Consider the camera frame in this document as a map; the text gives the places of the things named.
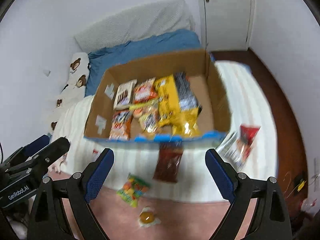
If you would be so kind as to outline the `red white snack packet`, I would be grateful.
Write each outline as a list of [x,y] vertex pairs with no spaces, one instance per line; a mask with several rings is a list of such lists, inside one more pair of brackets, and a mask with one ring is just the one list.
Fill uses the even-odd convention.
[[99,158],[100,152],[96,149],[93,150],[92,161],[96,161]]

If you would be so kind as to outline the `colourful candy bag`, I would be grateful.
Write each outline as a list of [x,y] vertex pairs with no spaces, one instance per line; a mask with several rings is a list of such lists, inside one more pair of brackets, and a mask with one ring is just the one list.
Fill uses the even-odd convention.
[[126,183],[117,191],[117,195],[131,207],[137,207],[139,198],[147,193],[150,187],[151,185],[142,178],[129,174]]

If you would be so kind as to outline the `white printed snack bag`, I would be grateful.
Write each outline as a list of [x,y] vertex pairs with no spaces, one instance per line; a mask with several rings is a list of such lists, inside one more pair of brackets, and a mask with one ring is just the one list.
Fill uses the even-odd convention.
[[230,132],[216,149],[220,157],[230,163],[240,172],[246,162],[245,144],[241,141],[238,132]]

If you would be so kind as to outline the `Franzzi chocolate cookie pack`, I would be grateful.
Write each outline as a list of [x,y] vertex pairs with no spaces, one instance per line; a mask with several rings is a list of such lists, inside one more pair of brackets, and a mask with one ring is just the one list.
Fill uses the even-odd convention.
[[130,80],[119,85],[114,100],[114,110],[128,109],[132,103],[133,90],[137,84],[137,80]]

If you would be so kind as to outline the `dark red jerky packet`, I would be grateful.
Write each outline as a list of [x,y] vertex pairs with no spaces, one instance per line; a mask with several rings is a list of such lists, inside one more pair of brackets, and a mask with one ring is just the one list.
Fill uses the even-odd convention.
[[166,183],[177,183],[182,154],[183,146],[181,142],[161,143],[153,179]]

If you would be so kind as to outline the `small yellow snack bag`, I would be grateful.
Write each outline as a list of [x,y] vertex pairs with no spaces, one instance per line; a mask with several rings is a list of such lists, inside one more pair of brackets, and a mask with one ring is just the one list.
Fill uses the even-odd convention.
[[174,114],[171,117],[172,135],[179,135],[183,138],[199,137],[201,131],[197,125],[198,113],[198,108],[192,108]]

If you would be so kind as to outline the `striped cat print blanket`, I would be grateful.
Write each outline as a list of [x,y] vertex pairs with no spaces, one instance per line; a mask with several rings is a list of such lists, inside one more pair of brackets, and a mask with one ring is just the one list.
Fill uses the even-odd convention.
[[[278,172],[277,132],[271,107],[255,78],[243,64],[232,61],[216,61],[227,91],[231,109],[230,132],[238,132],[240,125],[260,126],[252,151],[241,172],[252,179],[266,180]],[[187,203],[209,203],[222,200],[204,160],[208,149],[220,145],[215,138],[191,140],[183,143],[184,152],[178,169],[177,183],[153,180],[157,165],[159,145],[154,141],[99,142],[84,137],[85,124],[93,101],[85,97],[67,110],[57,122],[53,140],[65,137],[71,146],[62,172],[81,172],[92,162],[93,150],[101,152],[108,147],[114,151],[114,165],[105,180],[105,186],[118,190],[129,174],[137,175],[151,184],[148,198],[174,200]]]

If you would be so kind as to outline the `bear print pillow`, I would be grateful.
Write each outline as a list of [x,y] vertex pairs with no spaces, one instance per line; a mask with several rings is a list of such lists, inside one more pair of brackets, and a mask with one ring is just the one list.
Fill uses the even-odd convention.
[[69,67],[68,81],[60,95],[56,97],[56,108],[49,117],[51,132],[54,131],[61,115],[85,97],[89,70],[88,54],[84,52],[75,53]]

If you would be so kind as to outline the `panda snack bag lower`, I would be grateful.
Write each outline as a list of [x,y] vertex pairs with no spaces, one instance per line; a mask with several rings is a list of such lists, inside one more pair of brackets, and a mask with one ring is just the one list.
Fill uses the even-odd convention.
[[131,134],[132,118],[132,112],[128,109],[115,111],[108,139],[128,141]]

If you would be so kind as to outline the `panda snack bag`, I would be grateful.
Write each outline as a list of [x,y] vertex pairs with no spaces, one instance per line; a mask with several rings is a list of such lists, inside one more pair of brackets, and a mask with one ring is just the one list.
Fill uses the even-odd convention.
[[133,89],[133,103],[144,103],[153,99],[156,99],[158,97],[157,92],[154,87],[156,78],[150,78],[144,81],[143,83],[140,83],[136,85],[136,87]]
[[132,118],[132,112],[128,109],[115,111],[108,139],[128,141],[131,134]]

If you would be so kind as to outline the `clear yellow pastry bag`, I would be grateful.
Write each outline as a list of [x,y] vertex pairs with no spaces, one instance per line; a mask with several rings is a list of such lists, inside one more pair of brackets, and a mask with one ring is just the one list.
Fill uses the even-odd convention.
[[138,120],[144,133],[154,134],[157,132],[159,120],[157,99],[132,105],[129,107],[129,111]]

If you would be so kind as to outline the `panda snack bag upper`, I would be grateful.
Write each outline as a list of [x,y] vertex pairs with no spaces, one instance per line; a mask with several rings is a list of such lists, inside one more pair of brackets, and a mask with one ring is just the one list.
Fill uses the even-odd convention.
[[156,99],[158,97],[157,92],[154,87],[156,78],[150,78],[144,81],[143,83],[140,83],[136,85],[136,87],[133,89],[133,103],[144,103],[153,99]]

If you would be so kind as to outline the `yellow black snack pack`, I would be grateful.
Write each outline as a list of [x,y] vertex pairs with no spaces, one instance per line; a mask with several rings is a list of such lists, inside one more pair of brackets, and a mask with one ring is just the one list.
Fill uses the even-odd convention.
[[160,126],[172,125],[173,118],[183,112],[192,111],[196,118],[201,113],[202,106],[191,90],[185,72],[157,79],[154,88],[158,95]]

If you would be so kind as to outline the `cardboard box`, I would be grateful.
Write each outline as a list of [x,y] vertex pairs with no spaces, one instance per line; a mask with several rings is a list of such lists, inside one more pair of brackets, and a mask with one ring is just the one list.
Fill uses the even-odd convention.
[[119,85],[130,80],[139,83],[184,72],[192,91],[202,105],[197,121],[202,136],[212,138],[214,132],[227,133],[231,128],[231,111],[225,84],[210,55],[203,49],[174,51],[153,55],[113,66],[104,72],[93,98],[86,121],[84,136],[107,142],[114,114],[113,104]]

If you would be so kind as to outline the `blue bed sheet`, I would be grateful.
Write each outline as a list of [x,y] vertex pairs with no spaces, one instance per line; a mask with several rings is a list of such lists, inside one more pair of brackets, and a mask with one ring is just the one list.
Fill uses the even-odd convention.
[[90,71],[85,96],[94,95],[105,70],[118,64],[177,50],[202,48],[198,35],[187,29],[152,36],[140,41],[128,41],[110,48],[102,48],[88,54]]

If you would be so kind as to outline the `grey padded headboard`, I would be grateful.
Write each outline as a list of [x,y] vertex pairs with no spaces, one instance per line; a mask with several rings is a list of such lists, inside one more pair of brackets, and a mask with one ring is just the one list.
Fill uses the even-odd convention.
[[185,0],[163,0],[107,16],[75,34],[74,38],[82,51],[90,53],[179,29],[195,30],[187,3]]

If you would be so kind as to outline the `white door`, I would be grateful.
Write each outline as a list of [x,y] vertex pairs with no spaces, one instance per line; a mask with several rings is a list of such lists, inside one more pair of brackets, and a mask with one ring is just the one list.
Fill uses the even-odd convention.
[[198,0],[201,40],[208,51],[247,50],[254,0]]

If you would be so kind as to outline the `wall socket by bed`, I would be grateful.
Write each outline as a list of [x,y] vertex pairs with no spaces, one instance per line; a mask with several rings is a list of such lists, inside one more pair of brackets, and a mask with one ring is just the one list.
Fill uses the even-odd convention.
[[45,75],[46,77],[48,77],[48,76],[50,75],[51,71],[48,70],[48,69],[44,69],[44,70],[43,70],[43,73],[44,73],[44,75]]

